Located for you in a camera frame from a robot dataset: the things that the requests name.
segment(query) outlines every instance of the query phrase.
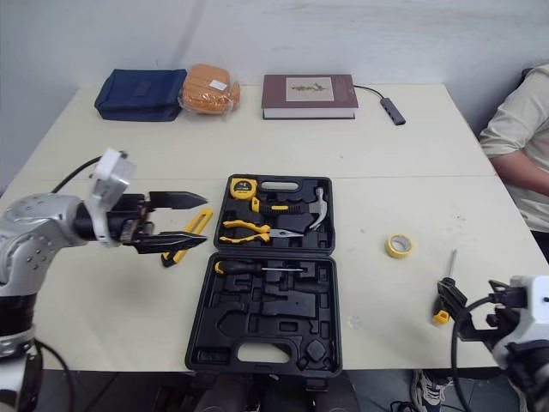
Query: person's arm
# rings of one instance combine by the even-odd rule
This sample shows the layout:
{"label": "person's arm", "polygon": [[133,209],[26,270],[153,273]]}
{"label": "person's arm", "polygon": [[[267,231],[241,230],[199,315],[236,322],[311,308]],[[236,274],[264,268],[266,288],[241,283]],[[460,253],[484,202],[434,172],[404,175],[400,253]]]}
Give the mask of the person's arm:
{"label": "person's arm", "polygon": [[492,157],[490,162],[503,181],[549,196],[549,173],[537,167],[521,150]]}
{"label": "person's arm", "polygon": [[530,74],[480,133],[480,145],[498,175],[513,185],[549,196],[549,173],[522,149],[549,119],[549,65]]}

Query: white shirt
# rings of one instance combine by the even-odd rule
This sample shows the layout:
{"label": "white shirt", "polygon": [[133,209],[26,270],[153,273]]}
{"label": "white shirt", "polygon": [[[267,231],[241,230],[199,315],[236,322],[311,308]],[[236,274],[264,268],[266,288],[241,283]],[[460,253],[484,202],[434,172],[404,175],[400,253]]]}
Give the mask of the white shirt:
{"label": "white shirt", "polygon": [[[489,158],[522,150],[549,173],[549,64],[528,73],[524,83],[498,107],[480,133],[480,145]],[[520,186],[506,186],[528,227],[549,232],[549,197]]]}

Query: robotic arm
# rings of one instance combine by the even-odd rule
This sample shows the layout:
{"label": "robotic arm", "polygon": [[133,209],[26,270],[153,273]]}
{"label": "robotic arm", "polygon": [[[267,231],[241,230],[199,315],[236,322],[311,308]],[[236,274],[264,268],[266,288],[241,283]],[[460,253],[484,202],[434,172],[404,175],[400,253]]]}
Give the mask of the robotic arm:
{"label": "robotic arm", "polygon": [[[549,411],[549,276],[516,276],[510,285],[490,281],[493,293],[466,306],[466,296],[455,280],[437,284],[444,310],[455,320],[452,335],[452,369],[456,374],[457,337],[465,342],[483,342],[513,384],[527,398],[531,412]],[[484,303],[496,305],[486,317],[491,329],[474,327],[471,311]],[[458,397],[461,387],[455,382]]]}
{"label": "robotic arm", "polygon": [[186,232],[153,234],[149,214],[158,208],[191,209],[206,199],[189,192],[124,194],[135,167],[108,149],[95,169],[92,191],[79,197],[42,193],[13,203],[0,217],[0,409],[33,410],[41,361],[31,355],[33,308],[46,272],[64,247],[98,240],[130,245],[138,253],[190,249],[205,237]]}

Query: person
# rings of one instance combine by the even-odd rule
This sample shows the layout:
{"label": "person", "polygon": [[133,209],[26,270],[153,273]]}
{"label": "person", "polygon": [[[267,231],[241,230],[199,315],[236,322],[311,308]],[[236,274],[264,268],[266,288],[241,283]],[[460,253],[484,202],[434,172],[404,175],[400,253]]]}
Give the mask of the person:
{"label": "person", "polygon": [[[549,262],[549,64],[528,72],[479,140]],[[452,385],[448,376],[442,370],[414,371],[410,395],[419,412],[441,409],[444,390]]]}

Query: white wall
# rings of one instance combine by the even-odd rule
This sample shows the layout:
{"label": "white wall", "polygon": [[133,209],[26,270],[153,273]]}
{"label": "white wall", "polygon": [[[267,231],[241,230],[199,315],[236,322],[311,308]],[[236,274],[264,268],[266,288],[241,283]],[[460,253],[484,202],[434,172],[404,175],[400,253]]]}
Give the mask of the white wall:
{"label": "white wall", "polygon": [[520,70],[546,61],[546,0],[0,0],[0,187],[75,89],[113,68],[445,82],[478,131]]}

